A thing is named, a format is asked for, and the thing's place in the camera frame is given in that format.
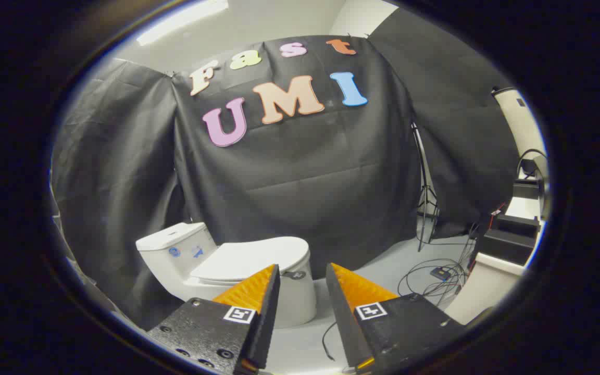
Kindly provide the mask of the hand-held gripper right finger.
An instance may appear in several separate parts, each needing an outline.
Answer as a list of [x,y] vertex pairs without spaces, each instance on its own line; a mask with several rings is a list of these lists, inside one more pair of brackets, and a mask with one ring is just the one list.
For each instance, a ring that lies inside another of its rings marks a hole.
[[340,265],[326,284],[347,364],[357,374],[416,369],[467,330],[421,294],[397,296]]

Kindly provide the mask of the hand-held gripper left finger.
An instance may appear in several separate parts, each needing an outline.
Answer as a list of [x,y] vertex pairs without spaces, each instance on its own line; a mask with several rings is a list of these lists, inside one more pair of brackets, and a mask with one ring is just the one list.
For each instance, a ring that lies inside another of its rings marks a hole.
[[191,297],[148,335],[210,372],[258,374],[267,365],[280,287],[279,266],[267,266],[213,299]]

